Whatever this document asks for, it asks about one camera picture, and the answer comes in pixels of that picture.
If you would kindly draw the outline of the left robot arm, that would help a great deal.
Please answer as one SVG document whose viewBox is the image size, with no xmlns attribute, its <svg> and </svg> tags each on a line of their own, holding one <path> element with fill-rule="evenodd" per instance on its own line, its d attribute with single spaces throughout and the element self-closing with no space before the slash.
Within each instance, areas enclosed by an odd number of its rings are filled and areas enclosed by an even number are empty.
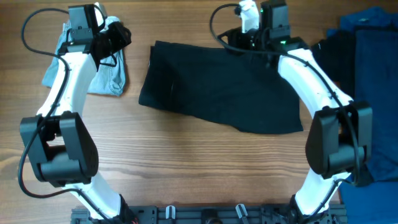
<svg viewBox="0 0 398 224">
<path fill-rule="evenodd" d="M 73 194 L 87 209 L 92 223 L 137 223 L 123 197 L 99 173 L 99 155 L 81 118 L 89 86 L 105 58 L 131 43 L 131 33 L 120 22 L 106 23 L 97 3 L 71 6 L 71 27 L 53 55 L 59 68 L 51 91 L 37 114 L 22 119 L 24 150 L 19 163 L 30 162 L 40 182 L 55 195 Z"/>
</svg>

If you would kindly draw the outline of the black shorts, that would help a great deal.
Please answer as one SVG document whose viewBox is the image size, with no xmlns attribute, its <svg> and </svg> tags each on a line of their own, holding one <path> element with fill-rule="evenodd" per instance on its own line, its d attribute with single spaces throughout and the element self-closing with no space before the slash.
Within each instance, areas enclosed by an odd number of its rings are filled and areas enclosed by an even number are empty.
<svg viewBox="0 0 398 224">
<path fill-rule="evenodd" d="M 241 132 L 303 129 L 294 89 L 260 55 L 157 41 L 139 104 L 226 124 Z"/>
</svg>

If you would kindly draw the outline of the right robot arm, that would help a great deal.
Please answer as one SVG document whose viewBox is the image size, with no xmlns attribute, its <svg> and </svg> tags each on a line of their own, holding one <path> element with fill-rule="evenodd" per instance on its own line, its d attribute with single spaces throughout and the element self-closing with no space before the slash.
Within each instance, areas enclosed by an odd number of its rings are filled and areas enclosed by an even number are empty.
<svg viewBox="0 0 398 224">
<path fill-rule="evenodd" d="M 239 40 L 227 49 L 266 56 L 295 90 L 312 117 L 305 145 L 310 170 L 290 200 L 288 223 L 320 222 L 342 183 L 357 185 L 370 160 L 373 111 L 340 90 L 317 64 L 300 37 L 291 37 L 285 1 L 233 4 L 241 19 Z"/>
</svg>

